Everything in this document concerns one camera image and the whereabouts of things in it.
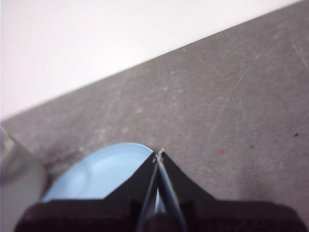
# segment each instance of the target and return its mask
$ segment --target scratch on table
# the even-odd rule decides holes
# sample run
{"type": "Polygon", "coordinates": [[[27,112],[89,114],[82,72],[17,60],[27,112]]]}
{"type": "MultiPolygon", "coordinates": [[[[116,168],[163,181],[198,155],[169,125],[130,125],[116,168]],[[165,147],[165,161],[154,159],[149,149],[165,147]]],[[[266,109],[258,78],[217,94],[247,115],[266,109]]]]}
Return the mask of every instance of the scratch on table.
{"type": "Polygon", "coordinates": [[[195,58],[195,60],[199,61],[202,64],[205,64],[205,65],[211,67],[213,70],[215,70],[219,74],[219,76],[221,78],[224,77],[223,73],[219,69],[217,69],[216,66],[214,66],[213,64],[207,63],[207,62],[205,62],[205,61],[203,61],[202,59],[199,59],[199,58],[195,58]]]}
{"type": "Polygon", "coordinates": [[[237,117],[236,117],[236,138],[239,138],[239,112],[242,105],[242,99],[239,101],[238,109],[237,109],[237,117]]]}
{"type": "MultiPolygon", "coordinates": [[[[235,91],[235,89],[238,87],[238,85],[240,84],[240,82],[243,80],[243,78],[246,76],[247,72],[250,70],[250,68],[256,63],[256,61],[261,57],[261,55],[264,53],[265,50],[267,50],[270,45],[274,42],[274,40],[276,39],[277,37],[273,37],[272,40],[262,49],[261,53],[258,54],[257,56],[255,56],[255,59],[254,61],[248,66],[248,68],[245,70],[245,72],[243,73],[243,75],[241,76],[241,78],[237,81],[237,83],[231,88],[223,106],[221,107],[221,109],[219,110],[219,113],[218,113],[218,116],[216,117],[215,121],[214,121],[214,124],[213,124],[213,127],[212,129],[210,130],[209,132],[209,135],[208,135],[208,142],[210,141],[211,139],[211,135],[212,133],[214,132],[214,130],[216,129],[216,126],[217,126],[217,123],[218,123],[218,120],[220,119],[221,117],[221,114],[223,112],[223,110],[225,109],[226,107],[226,104],[228,103],[232,93],[235,91]]],[[[252,55],[255,53],[255,50],[253,50],[251,52],[251,54],[249,55],[248,59],[250,59],[252,57],[252,55]]]]}
{"type": "Polygon", "coordinates": [[[304,53],[303,53],[303,49],[301,49],[300,51],[298,50],[295,40],[294,40],[294,35],[293,33],[291,33],[291,42],[292,42],[292,46],[297,54],[297,56],[301,59],[302,63],[304,64],[304,66],[309,70],[309,64],[307,63],[305,57],[304,57],[304,53]]]}

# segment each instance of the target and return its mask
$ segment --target white wall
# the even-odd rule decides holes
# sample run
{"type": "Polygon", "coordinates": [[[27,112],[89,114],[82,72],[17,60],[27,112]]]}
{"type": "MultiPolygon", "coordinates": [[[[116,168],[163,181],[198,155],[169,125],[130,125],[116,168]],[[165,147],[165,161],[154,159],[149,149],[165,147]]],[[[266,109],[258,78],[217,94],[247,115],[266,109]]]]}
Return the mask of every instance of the white wall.
{"type": "Polygon", "coordinates": [[[296,0],[2,0],[1,117],[296,0]]]}

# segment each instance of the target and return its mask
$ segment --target gray table surface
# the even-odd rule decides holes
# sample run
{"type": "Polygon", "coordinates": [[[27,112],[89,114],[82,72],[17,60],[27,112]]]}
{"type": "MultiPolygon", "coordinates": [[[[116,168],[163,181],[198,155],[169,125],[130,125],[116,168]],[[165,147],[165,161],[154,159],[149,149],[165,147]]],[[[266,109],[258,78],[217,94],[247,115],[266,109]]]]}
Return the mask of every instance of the gray table surface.
{"type": "Polygon", "coordinates": [[[2,126],[52,180],[107,145],[164,146],[215,197],[286,204],[309,225],[309,1],[154,58],[2,126]]]}

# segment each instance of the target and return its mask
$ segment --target small red speck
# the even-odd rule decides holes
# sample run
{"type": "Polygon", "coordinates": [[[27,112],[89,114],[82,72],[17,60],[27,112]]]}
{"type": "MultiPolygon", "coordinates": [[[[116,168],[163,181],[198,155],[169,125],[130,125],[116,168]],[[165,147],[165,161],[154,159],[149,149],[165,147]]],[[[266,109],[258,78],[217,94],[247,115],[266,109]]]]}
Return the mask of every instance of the small red speck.
{"type": "Polygon", "coordinates": [[[220,155],[224,155],[224,154],[226,154],[226,151],[225,151],[225,150],[220,150],[220,151],[219,151],[219,154],[220,154],[220,155]]]}

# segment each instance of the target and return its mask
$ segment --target light blue plastic dish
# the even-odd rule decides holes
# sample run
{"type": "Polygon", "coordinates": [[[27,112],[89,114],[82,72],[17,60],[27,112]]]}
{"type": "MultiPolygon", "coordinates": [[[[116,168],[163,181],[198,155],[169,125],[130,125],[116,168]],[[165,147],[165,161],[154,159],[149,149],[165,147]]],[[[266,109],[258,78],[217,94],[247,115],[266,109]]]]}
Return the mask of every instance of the light blue plastic dish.
{"type": "Polygon", "coordinates": [[[136,143],[115,144],[98,150],[67,170],[42,201],[103,199],[129,179],[152,152],[136,143]]]}

